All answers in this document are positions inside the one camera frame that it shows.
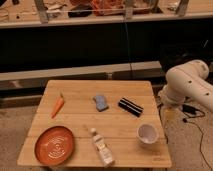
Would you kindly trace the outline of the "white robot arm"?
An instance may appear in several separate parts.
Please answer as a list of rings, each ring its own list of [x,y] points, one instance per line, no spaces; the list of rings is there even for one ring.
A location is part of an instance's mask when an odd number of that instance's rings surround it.
[[[206,81],[209,67],[202,60],[191,60],[166,72],[167,84],[158,93],[169,108],[181,106],[186,97],[192,98],[213,113],[213,85]]]

